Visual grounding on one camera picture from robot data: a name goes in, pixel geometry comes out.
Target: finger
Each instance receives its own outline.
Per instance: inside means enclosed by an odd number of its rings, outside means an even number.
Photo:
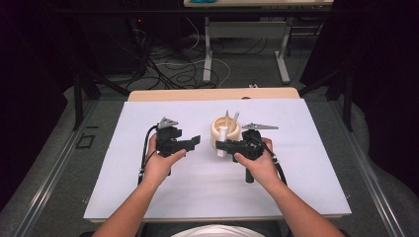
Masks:
[[[150,139],[148,139],[148,152],[153,152],[156,149],[157,134],[154,133]]]
[[[240,163],[242,166],[249,168],[250,160],[244,157],[242,154],[237,152],[234,154],[234,158],[236,158],[238,163]]]
[[[262,141],[268,146],[270,150],[272,150],[272,140],[266,137],[262,137]]]
[[[182,149],[182,150],[172,154],[171,156],[167,157],[166,159],[170,160],[171,165],[173,165],[185,156],[186,156],[186,150]]]

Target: blue object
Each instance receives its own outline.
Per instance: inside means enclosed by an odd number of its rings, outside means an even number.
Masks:
[[[191,3],[213,3],[216,2],[216,0],[190,0]]]

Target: person's left hand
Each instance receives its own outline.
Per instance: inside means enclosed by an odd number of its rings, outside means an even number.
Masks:
[[[148,151],[146,158],[148,158],[145,166],[143,183],[151,184],[158,187],[166,179],[170,172],[170,168],[178,160],[186,156],[186,150],[180,150],[171,156],[162,157],[156,151],[156,134],[152,135],[148,141]]]

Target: forearm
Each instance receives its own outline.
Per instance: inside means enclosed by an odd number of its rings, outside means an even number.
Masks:
[[[135,236],[157,187],[141,183],[94,236]]]
[[[294,236],[343,236],[328,219],[305,203],[284,183],[277,183],[267,190]]]

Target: white shirt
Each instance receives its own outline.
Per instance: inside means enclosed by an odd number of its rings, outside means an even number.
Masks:
[[[206,225],[182,231],[172,237],[264,237],[251,229],[228,225]]]

